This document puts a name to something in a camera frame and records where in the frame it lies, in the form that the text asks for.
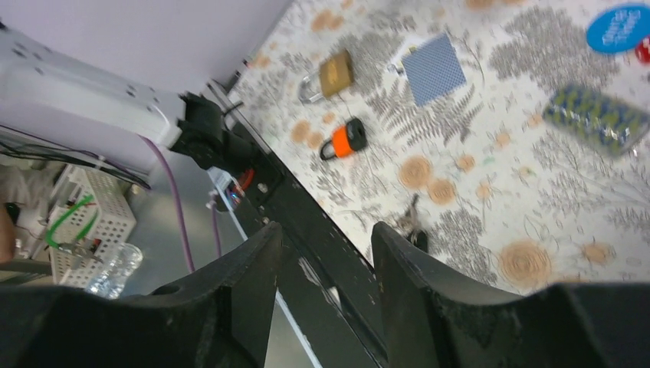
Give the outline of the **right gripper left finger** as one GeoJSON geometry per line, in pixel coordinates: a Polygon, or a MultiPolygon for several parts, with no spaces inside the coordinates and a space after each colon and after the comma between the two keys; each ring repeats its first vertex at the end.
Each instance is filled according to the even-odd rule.
{"type": "Polygon", "coordinates": [[[272,222],[235,250],[148,295],[1,289],[3,367],[262,367],[281,269],[272,222]]]}

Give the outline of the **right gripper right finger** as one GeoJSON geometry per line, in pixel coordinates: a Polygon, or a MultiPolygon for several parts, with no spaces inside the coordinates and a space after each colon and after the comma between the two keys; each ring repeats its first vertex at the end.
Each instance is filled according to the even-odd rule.
{"type": "Polygon", "coordinates": [[[520,296],[371,236],[391,367],[647,367],[646,282],[561,282],[520,296]]]}

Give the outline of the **black headed key bunch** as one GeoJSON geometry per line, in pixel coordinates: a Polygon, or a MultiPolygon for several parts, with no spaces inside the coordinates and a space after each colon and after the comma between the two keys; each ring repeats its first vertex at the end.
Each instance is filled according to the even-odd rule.
{"type": "Polygon", "coordinates": [[[419,194],[414,194],[402,216],[396,220],[396,228],[417,249],[428,253],[428,234],[419,219],[418,200],[419,194]]]}

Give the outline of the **orange padlock with key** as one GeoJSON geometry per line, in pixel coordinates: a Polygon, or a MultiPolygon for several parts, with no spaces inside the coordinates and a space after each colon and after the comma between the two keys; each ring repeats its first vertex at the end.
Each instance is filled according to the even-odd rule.
{"type": "Polygon", "coordinates": [[[354,117],[333,131],[332,135],[320,147],[323,161],[339,159],[364,150],[368,146],[368,137],[363,122],[354,117]]]}

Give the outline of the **brass padlock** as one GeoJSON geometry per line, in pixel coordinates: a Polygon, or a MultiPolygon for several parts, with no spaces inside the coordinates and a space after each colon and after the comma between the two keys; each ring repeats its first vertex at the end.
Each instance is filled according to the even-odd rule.
{"type": "Polygon", "coordinates": [[[353,83],[351,54],[347,49],[342,49],[300,81],[297,89],[298,100],[303,104],[314,104],[338,94],[353,83]]]}

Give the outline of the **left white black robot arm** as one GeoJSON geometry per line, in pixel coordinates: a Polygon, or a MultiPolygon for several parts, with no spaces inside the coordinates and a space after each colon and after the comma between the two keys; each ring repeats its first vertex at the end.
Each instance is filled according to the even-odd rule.
{"type": "Polygon", "coordinates": [[[260,151],[215,102],[139,84],[1,27],[1,122],[24,134],[142,169],[141,139],[202,169],[244,172],[260,151]]]}

